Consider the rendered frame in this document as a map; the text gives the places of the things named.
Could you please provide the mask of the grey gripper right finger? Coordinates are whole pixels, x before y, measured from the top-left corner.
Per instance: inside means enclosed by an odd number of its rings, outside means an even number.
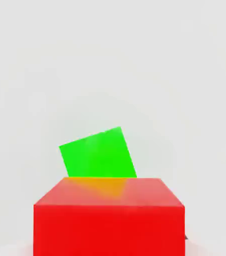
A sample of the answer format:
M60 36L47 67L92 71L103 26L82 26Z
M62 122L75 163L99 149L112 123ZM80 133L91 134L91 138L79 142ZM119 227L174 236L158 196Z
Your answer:
M185 237L185 256L202 256L201 247Z

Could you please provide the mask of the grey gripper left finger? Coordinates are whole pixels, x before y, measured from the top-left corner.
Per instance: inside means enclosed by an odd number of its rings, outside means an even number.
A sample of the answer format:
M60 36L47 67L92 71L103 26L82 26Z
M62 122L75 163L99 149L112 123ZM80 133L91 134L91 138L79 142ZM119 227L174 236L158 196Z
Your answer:
M33 244L25 243L19 245L17 256L33 256Z

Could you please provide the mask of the small red cube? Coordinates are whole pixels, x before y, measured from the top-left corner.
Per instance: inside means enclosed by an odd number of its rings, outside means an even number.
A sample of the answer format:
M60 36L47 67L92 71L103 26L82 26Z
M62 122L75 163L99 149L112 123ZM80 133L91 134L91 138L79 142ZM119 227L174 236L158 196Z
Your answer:
M158 178L65 177L34 204L33 256L185 256L185 208Z

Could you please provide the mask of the small green cube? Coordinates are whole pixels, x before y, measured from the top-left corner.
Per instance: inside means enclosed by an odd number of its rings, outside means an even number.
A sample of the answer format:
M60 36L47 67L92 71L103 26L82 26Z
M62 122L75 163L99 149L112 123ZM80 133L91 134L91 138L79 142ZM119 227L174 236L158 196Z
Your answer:
M137 177L121 127L59 146L69 177Z

